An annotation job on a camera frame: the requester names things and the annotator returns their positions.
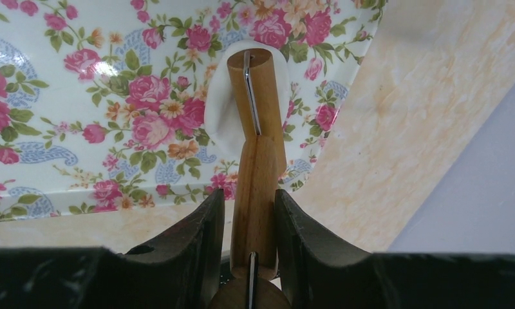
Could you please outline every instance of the tray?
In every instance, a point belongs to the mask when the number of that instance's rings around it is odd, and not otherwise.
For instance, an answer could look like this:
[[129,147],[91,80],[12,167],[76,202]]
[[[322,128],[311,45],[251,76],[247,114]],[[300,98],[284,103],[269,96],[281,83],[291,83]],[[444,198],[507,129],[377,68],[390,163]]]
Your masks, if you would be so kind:
[[301,188],[386,0],[0,1],[0,221],[228,199],[238,163],[203,128],[222,52],[288,61],[288,169]]

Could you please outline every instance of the black object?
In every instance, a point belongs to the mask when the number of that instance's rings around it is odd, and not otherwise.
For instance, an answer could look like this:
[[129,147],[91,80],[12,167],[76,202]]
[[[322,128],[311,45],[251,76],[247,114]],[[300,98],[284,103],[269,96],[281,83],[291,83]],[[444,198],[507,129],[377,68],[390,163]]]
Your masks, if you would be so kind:
[[[278,190],[279,273],[293,308],[515,308],[515,256],[365,252]],[[0,308],[206,308],[220,280],[223,191],[163,233],[105,248],[0,249]]]

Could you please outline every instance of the gray floor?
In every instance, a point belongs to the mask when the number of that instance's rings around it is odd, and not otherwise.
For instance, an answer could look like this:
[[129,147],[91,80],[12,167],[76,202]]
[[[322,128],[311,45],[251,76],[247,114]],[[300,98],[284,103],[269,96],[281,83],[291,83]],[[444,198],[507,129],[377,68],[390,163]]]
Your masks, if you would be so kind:
[[515,253],[515,86],[389,251]]

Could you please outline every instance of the metal rod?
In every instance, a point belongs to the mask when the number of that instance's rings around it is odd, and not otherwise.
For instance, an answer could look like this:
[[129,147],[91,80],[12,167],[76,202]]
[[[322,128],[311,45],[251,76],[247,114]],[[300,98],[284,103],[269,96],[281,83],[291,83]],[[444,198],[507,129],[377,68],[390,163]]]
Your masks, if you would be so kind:
[[256,307],[256,291],[258,290],[258,262],[257,252],[250,253],[248,262],[248,282],[246,289],[246,309],[255,309]]
[[250,51],[244,52],[244,80],[246,84],[246,93],[248,101],[250,101],[250,112],[252,113],[252,121],[254,122],[254,130],[256,135],[261,135],[261,126],[259,125],[258,108],[256,107],[256,98],[254,96],[254,88],[252,87],[252,77],[250,76]]

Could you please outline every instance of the beige marble surface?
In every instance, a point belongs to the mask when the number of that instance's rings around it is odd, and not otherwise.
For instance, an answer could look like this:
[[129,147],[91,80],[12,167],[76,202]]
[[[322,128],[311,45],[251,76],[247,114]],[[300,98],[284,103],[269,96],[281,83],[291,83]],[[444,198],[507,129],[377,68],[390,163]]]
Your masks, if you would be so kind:
[[[326,149],[294,198],[344,239],[385,250],[514,83],[515,0],[391,0]],[[0,223],[0,246],[123,252],[194,208]],[[228,223],[225,243],[229,236]]]

